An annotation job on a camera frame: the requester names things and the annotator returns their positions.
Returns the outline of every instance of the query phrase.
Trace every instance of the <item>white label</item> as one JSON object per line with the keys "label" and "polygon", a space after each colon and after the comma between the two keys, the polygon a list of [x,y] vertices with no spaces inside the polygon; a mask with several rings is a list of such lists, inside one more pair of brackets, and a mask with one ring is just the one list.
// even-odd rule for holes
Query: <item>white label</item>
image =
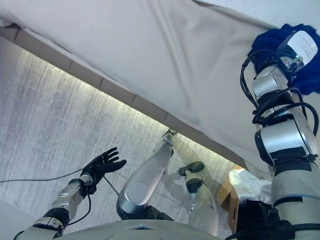
{"label": "white label", "polygon": [[318,47],[312,37],[305,31],[295,33],[287,43],[307,65],[317,54]]}

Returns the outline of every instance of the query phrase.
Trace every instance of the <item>blue cloth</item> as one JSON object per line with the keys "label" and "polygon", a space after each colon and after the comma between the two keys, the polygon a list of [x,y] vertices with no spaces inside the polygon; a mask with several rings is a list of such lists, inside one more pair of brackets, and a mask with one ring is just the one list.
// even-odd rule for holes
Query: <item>blue cloth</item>
{"label": "blue cloth", "polygon": [[[252,49],[248,56],[252,53],[267,49],[276,52],[280,44],[293,32],[293,31],[306,31],[315,41],[318,52],[315,57],[301,70],[294,73],[295,78],[289,84],[289,87],[295,86],[300,89],[303,95],[308,95],[312,92],[320,93],[320,36],[317,35],[316,30],[309,26],[299,24],[297,26],[290,26],[285,24],[281,29],[272,29],[256,37],[252,44]],[[253,60],[255,71],[258,72],[264,62],[270,57],[267,53],[259,54]]]}

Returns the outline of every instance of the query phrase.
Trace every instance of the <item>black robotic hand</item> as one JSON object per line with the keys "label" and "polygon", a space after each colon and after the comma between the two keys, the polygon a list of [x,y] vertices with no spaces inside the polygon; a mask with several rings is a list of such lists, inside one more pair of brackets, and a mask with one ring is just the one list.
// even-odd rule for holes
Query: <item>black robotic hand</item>
{"label": "black robotic hand", "polygon": [[81,175],[89,174],[97,185],[106,173],[115,172],[121,169],[127,160],[119,160],[119,152],[117,148],[111,148],[110,150],[96,156],[83,168]]}

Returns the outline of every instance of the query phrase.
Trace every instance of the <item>wire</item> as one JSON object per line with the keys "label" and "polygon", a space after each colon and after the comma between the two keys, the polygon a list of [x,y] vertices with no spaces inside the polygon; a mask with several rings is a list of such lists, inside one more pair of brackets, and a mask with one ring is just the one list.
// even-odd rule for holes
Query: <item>wire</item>
{"label": "wire", "polygon": [[86,193],[86,195],[87,195],[88,200],[89,200],[89,210],[88,210],[88,212],[83,217],[78,219],[77,221],[74,221],[72,223],[67,224],[67,226],[70,226],[70,225],[73,225],[73,224],[76,224],[76,223],[80,222],[82,219],[84,219],[90,213],[90,211],[91,211],[91,198],[90,198],[90,195],[88,193]]}
{"label": "wire", "polygon": [[288,87],[287,89],[285,90],[282,90],[280,91],[279,93],[277,93],[275,96],[273,96],[272,98],[269,98],[267,101],[265,101],[258,109],[257,111],[255,112],[255,116],[252,120],[252,123],[253,124],[259,124],[260,122],[260,119],[261,119],[261,115],[266,111],[268,110],[269,108],[272,107],[272,104],[275,103],[275,101],[277,100],[278,97],[280,97],[281,95],[287,93],[288,91],[291,91],[291,90],[298,90],[300,92],[300,90],[295,87],[295,86],[292,86],[292,87]]}
{"label": "wire", "polygon": [[75,174],[77,172],[80,172],[82,170],[81,169],[78,169],[77,171],[73,171],[71,173],[68,173],[66,175],[63,175],[63,176],[58,176],[58,177],[54,177],[54,178],[45,178],[45,179],[11,179],[11,180],[3,180],[3,181],[0,181],[0,184],[3,184],[3,183],[9,183],[9,182],[46,182],[46,181],[53,181],[53,180],[57,180],[57,179],[62,179],[62,178],[65,178],[65,177],[68,177],[72,174]]}
{"label": "wire", "polygon": [[23,231],[18,232],[18,233],[15,235],[15,237],[14,237],[14,239],[13,239],[13,240],[17,240],[17,239],[18,239],[18,237],[19,237],[23,232],[24,232],[24,230],[23,230]]}
{"label": "wire", "polygon": [[[76,171],[73,171],[73,172],[71,172],[71,173],[68,173],[68,174],[66,174],[66,175],[58,176],[58,177],[54,177],[54,178],[45,178],[45,179],[10,179],[10,180],[3,180],[3,181],[0,181],[0,184],[9,183],[9,182],[47,182],[47,181],[53,181],[53,180],[57,180],[57,179],[62,179],[62,178],[68,177],[68,176],[70,176],[70,175],[72,175],[72,174],[75,174],[75,173],[77,173],[77,172],[80,172],[80,171],[82,171],[82,170],[83,170],[83,168],[78,169],[78,170],[76,170]],[[115,187],[111,184],[111,182],[110,182],[105,176],[103,176],[103,178],[107,181],[107,183],[108,183],[108,184],[110,185],[110,187],[114,190],[114,192],[119,196],[118,191],[117,191],[117,190],[115,189]],[[81,217],[80,219],[78,219],[78,220],[76,220],[76,221],[74,221],[74,222],[72,222],[72,223],[69,223],[67,226],[76,224],[76,223],[80,222],[81,220],[83,220],[86,216],[89,215],[89,213],[90,213],[90,211],[91,211],[91,205],[92,205],[92,203],[91,203],[90,195],[89,195],[88,193],[86,193],[86,195],[87,195],[88,201],[89,201],[89,210],[88,210],[88,212],[87,212],[83,217]],[[14,237],[13,240],[17,240],[18,237],[19,237],[23,232],[24,232],[24,231],[19,232],[19,233]]]}
{"label": "wire", "polygon": [[115,189],[115,187],[111,184],[111,182],[109,182],[109,180],[105,176],[103,176],[103,178],[107,181],[107,183],[114,190],[114,192],[119,196],[119,192]]}
{"label": "wire", "polygon": [[[260,54],[260,53],[268,53],[271,56],[273,56],[275,58],[274,64],[277,65],[284,72],[285,77],[288,79],[288,82],[291,83],[292,79],[293,79],[292,73],[290,71],[286,71],[286,66],[282,62],[280,57],[270,50],[258,50],[246,58],[246,60],[243,62],[242,67],[241,67],[240,85],[241,85],[241,88],[242,88],[244,94],[246,95],[246,97],[250,100],[250,102],[252,102],[252,104],[256,108],[256,111],[253,112],[254,117],[252,119],[252,123],[253,124],[260,124],[260,125],[267,124],[267,121],[270,121],[272,118],[283,113],[284,111],[301,106],[302,113],[303,113],[306,120],[308,120],[306,108],[308,108],[312,112],[313,118],[314,118],[313,134],[314,134],[314,136],[316,136],[317,132],[318,132],[318,128],[319,128],[319,116],[317,114],[316,109],[313,106],[311,106],[310,104],[305,103],[303,101],[303,97],[302,97],[302,94],[301,94],[299,88],[294,87],[294,86],[288,87],[287,89],[284,89],[284,90],[276,93],[274,96],[269,98],[267,101],[265,101],[260,106],[257,104],[253,95],[251,94],[251,92],[248,89],[248,86],[247,86],[247,83],[245,80],[245,76],[244,76],[244,72],[245,72],[245,69],[247,68],[248,64],[256,57],[257,54]],[[273,104],[279,99],[279,97],[289,91],[296,92],[300,102],[292,103],[292,104],[289,104],[285,107],[282,107],[282,108],[276,110],[274,113],[267,116],[266,118],[263,118],[262,114],[266,110],[274,107]]]}
{"label": "wire", "polygon": [[317,131],[318,131],[318,127],[319,127],[319,116],[318,116],[317,110],[313,106],[311,106],[310,104],[308,104],[306,102],[296,102],[296,103],[284,106],[284,107],[274,111],[273,113],[271,113],[263,121],[267,122],[267,121],[271,120],[272,118],[276,117],[277,115],[285,112],[286,110],[293,109],[293,108],[299,107],[299,106],[305,106],[312,112],[313,118],[314,118],[313,135],[316,136]]}

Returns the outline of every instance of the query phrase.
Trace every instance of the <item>white tissue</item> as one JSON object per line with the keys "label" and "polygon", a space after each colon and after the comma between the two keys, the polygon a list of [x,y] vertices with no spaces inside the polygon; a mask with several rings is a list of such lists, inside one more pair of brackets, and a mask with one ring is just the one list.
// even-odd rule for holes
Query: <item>white tissue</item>
{"label": "white tissue", "polygon": [[229,179],[241,206],[245,205],[246,199],[271,204],[271,181],[261,180],[245,169],[231,170]]}

